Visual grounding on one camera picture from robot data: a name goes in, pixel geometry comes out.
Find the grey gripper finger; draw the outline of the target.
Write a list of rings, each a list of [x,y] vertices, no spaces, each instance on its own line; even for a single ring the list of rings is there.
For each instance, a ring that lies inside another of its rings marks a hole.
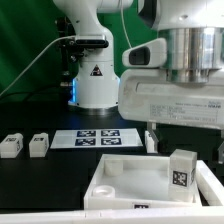
[[[224,129],[221,130],[222,143],[218,148],[218,163],[224,164]]]

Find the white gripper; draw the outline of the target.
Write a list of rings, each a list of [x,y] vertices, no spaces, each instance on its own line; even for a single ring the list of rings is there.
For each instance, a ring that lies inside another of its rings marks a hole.
[[[172,83],[159,69],[129,69],[121,77],[118,110],[127,120],[147,123],[146,148],[158,152],[156,124],[224,129],[224,71],[207,83]]]

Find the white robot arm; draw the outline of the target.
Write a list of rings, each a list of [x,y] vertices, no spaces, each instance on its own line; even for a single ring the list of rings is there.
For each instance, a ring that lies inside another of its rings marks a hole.
[[[224,0],[53,0],[75,29],[73,104],[127,120],[224,130]],[[131,5],[158,36],[122,55],[114,72],[101,13]]]

